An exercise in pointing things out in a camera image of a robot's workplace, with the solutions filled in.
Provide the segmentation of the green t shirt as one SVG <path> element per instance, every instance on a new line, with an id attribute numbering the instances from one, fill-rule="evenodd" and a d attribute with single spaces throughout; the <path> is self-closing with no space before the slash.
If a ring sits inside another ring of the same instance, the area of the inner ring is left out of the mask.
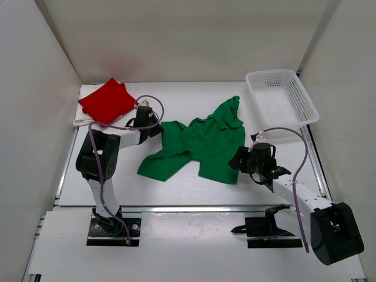
<path id="1" fill-rule="evenodd" d="M 176 120 L 162 122 L 162 149 L 146 157 L 137 174 L 167 181 L 188 163 L 199 162 L 198 176 L 224 184 L 236 184 L 238 171 L 228 162 L 240 146 L 246 131 L 238 117 L 240 97 L 233 96 L 205 119 L 189 125 Z"/>

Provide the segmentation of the red t shirt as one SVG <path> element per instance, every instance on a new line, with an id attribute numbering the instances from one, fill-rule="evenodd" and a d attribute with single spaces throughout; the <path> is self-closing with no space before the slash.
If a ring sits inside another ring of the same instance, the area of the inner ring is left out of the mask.
<path id="1" fill-rule="evenodd" d="M 136 99 L 126 90 L 124 83 L 109 79 L 103 86 L 78 100 L 82 112 L 95 122 L 111 124 L 137 105 Z"/>

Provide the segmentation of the white t shirt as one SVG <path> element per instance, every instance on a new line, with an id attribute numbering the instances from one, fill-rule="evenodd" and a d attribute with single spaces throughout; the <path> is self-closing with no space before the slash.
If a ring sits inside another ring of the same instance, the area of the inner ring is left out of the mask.
<path id="1" fill-rule="evenodd" d="M 80 91 L 79 91 L 79 99 L 86 97 L 87 95 L 91 94 L 92 92 L 94 92 L 95 90 L 99 89 L 103 85 L 104 84 L 99 84 L 99 85 L 82 85 L 80 87 Z M 73 125 L 75 127 L 84 126 L 84 125 L 88 125 L 92 121 L 94 121 L 94 120 L 89 115 L 84 114 L 82 112 L 82 107 L 78 103 L 77 110 L 76 110 L 76 115 L 75 115 L 75 118 L 73 120 Z"/>

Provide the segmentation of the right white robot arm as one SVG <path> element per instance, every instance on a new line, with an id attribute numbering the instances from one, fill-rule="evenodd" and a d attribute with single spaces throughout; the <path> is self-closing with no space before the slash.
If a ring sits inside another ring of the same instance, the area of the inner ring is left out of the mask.
<path id="1" fill-rule="evenodd" d="M 325 265 L 362 253 L 364 243 L 351 207 L 333 203 L 293 181 L 291 172 L 277 165 L 275 151 L 275 146 L 265 142 L 252 148 L 240 146 L 229 161 L 232 169 L 257 175 L 257 184 L 286 200 L 266 209 L 263 217 L 247 217 L 232 233 L 246 234 L 250 247 L 271 247 L 271 240 L 278 236 L 296 236 Z"/>

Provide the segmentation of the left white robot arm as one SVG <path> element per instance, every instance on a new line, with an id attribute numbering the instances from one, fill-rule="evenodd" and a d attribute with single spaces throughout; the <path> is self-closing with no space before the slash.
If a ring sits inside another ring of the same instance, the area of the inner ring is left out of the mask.
<path id="1" fill-rule="evenodd" d="M 76 159 L 76 170 L 87 181 L 96 207 L 93 215 L 99 226 L 111 236 L 129 231 L 116 200 L 112 177 L 115 174 L 119 150 L 142 144 L 147 138 L 164 131 L 157 114 L 150 106 L 138 106 L 136 117 L 125 127 L 111 127 L 105 133 L 91 127 Z"/>

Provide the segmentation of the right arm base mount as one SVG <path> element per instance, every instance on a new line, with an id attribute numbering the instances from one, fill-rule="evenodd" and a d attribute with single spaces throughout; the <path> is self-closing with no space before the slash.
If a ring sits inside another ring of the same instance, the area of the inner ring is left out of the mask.
<path id="1" fill-rule="evenodd" d="M 262 217 L 246 217 L 245 223 L 231 230 L 232 234 L 245 234 L 248 249 L 286 249 L 300 248 L 301 240 L 294 234 L 276 225 L 276 215 L 290 212 L 287 204 L 279 204 L 265 210 Z"/>

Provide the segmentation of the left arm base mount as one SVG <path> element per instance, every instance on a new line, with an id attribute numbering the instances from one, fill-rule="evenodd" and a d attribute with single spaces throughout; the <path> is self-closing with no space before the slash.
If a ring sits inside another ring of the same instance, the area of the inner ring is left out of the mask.
<path id="1" fill-rule="evenodd" d="M 118 246 L 138 247 L 140 243 L 140 232 L 142 219 L 140 217 L 123 217 L 120 210 L 116 214 L 126 225 L 110 217 L 102 217 L 92 209 L 92 217 L 86 239 L 87 246 Z"/>

